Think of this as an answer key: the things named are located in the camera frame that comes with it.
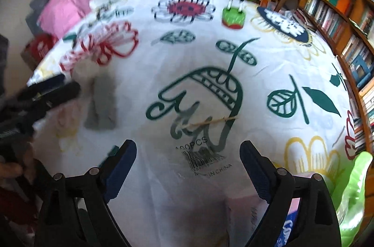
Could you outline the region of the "person's left hand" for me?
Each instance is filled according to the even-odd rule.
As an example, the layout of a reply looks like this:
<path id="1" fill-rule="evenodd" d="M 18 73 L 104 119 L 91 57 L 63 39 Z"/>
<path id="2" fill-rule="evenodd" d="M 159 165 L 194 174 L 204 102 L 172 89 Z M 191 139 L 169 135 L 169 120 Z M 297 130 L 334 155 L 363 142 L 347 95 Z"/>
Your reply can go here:
<path id="1" fill-rule="evenodd" d="M 36 177 L 36 167 L 34 160 L 34 151 L 30 143 L 27 145 L 20 161 L 21 164 L 14 162 L 1 162 L 1 180 L 15 179 L 21 175 L 24 175 L 29 183 L 32 184 Z"/>

